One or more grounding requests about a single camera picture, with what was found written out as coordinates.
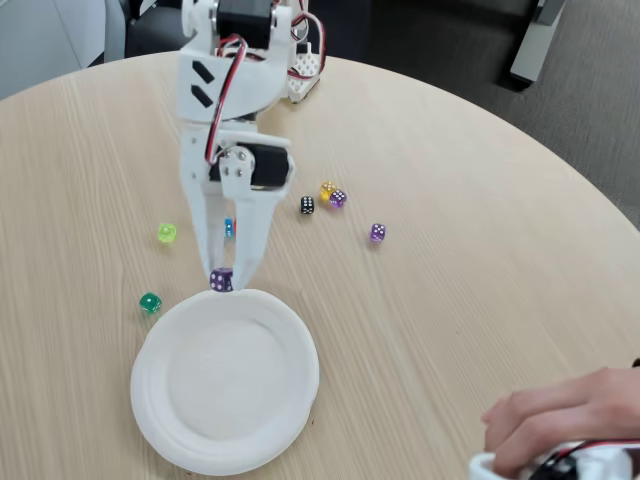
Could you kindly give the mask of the person's hand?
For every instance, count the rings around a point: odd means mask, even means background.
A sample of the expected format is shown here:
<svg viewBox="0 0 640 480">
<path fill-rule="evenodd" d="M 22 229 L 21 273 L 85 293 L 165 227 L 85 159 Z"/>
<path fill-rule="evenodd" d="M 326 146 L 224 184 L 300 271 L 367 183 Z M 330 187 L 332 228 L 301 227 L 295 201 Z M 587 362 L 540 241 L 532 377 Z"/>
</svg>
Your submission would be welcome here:
<svg viewBox="0 0 640 480">
<path fill-rule="evenodd" d="M 559 384 L 516 391 L 482 417 L 496 474 L 513 478 L 567 443 L 639 438 L 639 369 L 603 368 Z"/>
</svg>

